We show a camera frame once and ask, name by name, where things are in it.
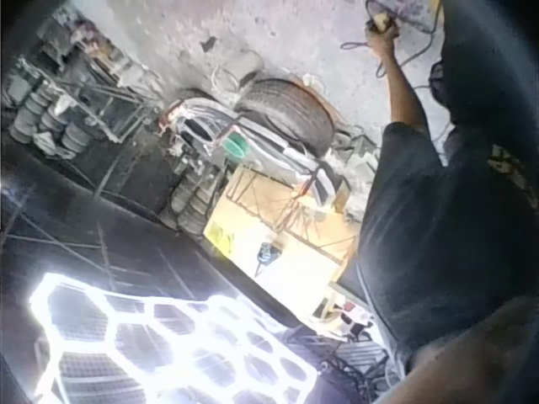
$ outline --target concrete floor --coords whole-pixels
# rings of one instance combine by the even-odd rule
[[[434,13],[428,0],[380,0],[399,14],[430,28]],[[384,79],[375,77],[378,60],[368,48],[341,50],[345,41],[365,40],[368,19],[364,0],[72,0],[88,19],[125,53],[160,77],[163,95],[175,99],[181,88],[198,87],[224,104],[231,99],[211,86],[211,73],[242,50],[258,52],[270,75],[310,75],[314,86],[350,125],[360,125],[377,144],[389,122]],[[200,45],[217,41],[205,53]],[[400,61],[422,49],[428,35],[401,24]],[[443,29],[433,46],[404,67],[412,86],[428,84],[431,65],[440,59]],[[436,147],[441,145],[449,114],[419,89]],[[370,184],[358,178],[352,158],[339,171],[351,182],[349,213],[361,220]]]

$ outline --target cable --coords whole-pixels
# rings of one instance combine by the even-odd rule
[[[426,34],[429,36],[429,42],[427,43],[427,45],[423,49],[418,50],[413,55],[411,55],[410,57],[408,57],[407,59],[399,63],[400,67],[405,67],[411,61],[414,61],[418,57],[422,56],[426,51],[430,49],[430,47],[432,46],[434,42],[436,30],[438,29],[438,21],[440,20],[440,12],[441,12],[441,2],[438,3],[438,7],[436,8],[435,20],[431,29],[427,29],[424,26],[418,24],[417,22],[414,22],[411,19],[408,19],[405,15],[396,13],[394,10],[390,9],[388,6],[378,2],[378,0],[365,1],[366,12],[369,15],[370,19],[373,18],[373,15],[371,14],[371,10],[369,9],[369,4],[375,4],[379,8],[383,9],[393,19],[399,19],[403,23],[408,24],[412,28],[418,30],[418,32],[421,32],[422,34]],[[368,46],[369,44],[367,42],[353,42],[352,41],[352,42],[344,42],[340,46],[340,49],[342,49],[343,51],[351,51],[353,49],[357,49],[360,47],[368,47]],[[380,65],[378,65],[378,68],[376,69],[376,78],[382,78],[385,75],[386,75],[386,72],[383,70],[383,65],[380,63]]]

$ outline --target man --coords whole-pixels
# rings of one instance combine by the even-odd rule
[[[367,30],[387,73],[392,123],[383,134],[355,270],[404,377],[382,398],[387,404],[493,402],[533,334],[534,122],[516,118],[519,100],[507,82],[488,83],[496,72],[475,56],[495,52],[485,41],[470,41],[473,28],[457,23],[455,3],[444,4],[442,66],[455,124],[447,167],[395,58],[397,27]]]

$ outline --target black t-shirt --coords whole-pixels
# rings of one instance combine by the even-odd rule
[[[386,128],[356,268],[401,372],[536,291],[537,199],[520,168],[496,145],[461,147],[443,167],[426,134]]]

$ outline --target hexagon light panel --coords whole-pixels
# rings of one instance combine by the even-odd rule
[[[42,404],[302,404],[317,378],[244,298],[135,297],[46,274],[30,307],[49,343]]]

